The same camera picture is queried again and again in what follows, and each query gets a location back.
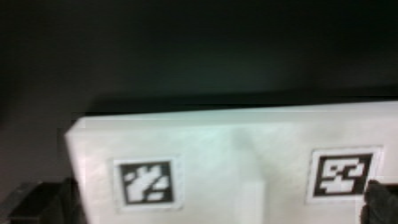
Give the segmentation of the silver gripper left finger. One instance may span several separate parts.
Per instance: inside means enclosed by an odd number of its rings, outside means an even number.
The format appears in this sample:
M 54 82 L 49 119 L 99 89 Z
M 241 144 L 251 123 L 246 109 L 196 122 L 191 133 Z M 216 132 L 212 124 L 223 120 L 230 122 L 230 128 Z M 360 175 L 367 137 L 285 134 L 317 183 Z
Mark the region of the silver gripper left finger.
M 0 202 L 0 224 L 88 224 L 74 178 L 17 187 Z

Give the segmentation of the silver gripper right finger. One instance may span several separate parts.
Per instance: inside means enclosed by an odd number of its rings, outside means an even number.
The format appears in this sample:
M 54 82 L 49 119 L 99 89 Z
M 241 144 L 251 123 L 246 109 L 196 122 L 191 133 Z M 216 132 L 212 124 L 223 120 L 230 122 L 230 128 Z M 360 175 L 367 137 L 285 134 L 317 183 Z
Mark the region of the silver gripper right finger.
M 398 224 L 398 184 L 369 182 L 362 224 Z

